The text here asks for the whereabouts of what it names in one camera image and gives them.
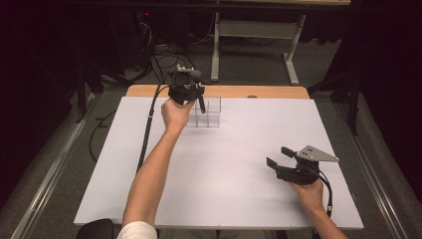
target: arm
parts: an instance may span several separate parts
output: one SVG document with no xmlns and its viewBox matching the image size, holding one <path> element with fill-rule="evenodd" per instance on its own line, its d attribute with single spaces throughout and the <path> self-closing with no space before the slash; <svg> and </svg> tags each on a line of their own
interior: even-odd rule
<svg viewBox="0 0 422 239">
<path fill-rule="evenodd" d="M 169 99 L 161 106 L 166 129 L 136 174 L 124 208 L 122 227 L 133 221 L 143 221 L 154 226 L 170 156 L 187 124 L 193 105 L 194 102 L 189 102 L 182 107 Z"/>
<path fill-rule="evenodd" d="M 322 239 L 347 238 L 332 222 L 322 205 L 323 184 L 317 180 L 311 185 L 298 185 L 289 182 L 298 194 L 302 207 L 313 221 L 316 231 Z"/>
</svg>

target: white board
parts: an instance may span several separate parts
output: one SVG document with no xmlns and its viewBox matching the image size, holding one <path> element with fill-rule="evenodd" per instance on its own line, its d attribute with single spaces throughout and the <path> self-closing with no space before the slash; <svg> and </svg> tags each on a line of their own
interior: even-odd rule
<svg viewBox="0 0 422 239">
<path fill-rule="evenodd" d="M 157 99 L 147 154 L 164 131 Z M 122 98 L 75 219 L 121 223 L 141 151 L 151 98 Z M 312 145 L 333 154 L 313 100 L 222 99 L 219 127 L 187 127 L 173 151 L 156 217 L 157 228 L 303 229 L 313 227 L 296 193 L 268 167 L 295 167 L 281 146 Z M 320 162 L 333 191 L 331 218 L 363 228 L 342 172 Z M 324 189 L 324 203 L 327 202 Z"/>
</svg>

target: person's right arm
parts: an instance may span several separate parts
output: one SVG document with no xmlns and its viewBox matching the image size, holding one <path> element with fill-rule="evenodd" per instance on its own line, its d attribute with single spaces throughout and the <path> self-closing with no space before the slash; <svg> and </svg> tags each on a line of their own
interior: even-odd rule
<svg viewBox="0 0 422 239">
<path fill-rule="evenodd" d="M 323 184 L 320 180 L 310 185 L 289 182 L 298 194 L 302 207 L 313 221 L 321 239 L 347 238 L 325 212 L 322 204 Z"/>
</svg>

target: wooden edge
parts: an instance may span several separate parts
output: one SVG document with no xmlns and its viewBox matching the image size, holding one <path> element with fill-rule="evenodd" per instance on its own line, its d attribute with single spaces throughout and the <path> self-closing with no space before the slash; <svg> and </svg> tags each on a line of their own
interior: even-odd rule
<svg viewBox="0 0 422 239">
<path fill-rule="evenodd" d="M 252 2 L 252 3 L 276 3 L 276 4 L 326 5 L 326 6 L 347 6 L 347 5 L 350 5 L 350 3 L 351 3 L 351 0 L 220 0 L 220 1 L 221 2 Z"/>
<path fill-rule="evenodd" d="M 309 99 L 304 87 L 289 86 L 204 86 L 204 97 L 221 98 L 270 98 L 270 99 Z M 152 97 L 156 85 L 133 85 L 127 90 L 127 97 Z M 168 89 L 164 89 L 160 97 L 168 97 Z"/>
</svg>

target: transparent container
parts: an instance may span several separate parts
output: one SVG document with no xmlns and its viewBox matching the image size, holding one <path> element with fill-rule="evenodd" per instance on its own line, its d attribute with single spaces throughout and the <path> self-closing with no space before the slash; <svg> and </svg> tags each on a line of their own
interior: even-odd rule
<svg viewBox="0 0 422 239">
<path fill-rule="evenodd" d="M 204 98 L 206 113 L 201 113 L 199 102 L 190 110 L 188 127 L 219 127 L 221 98 Z"/>
</svg>

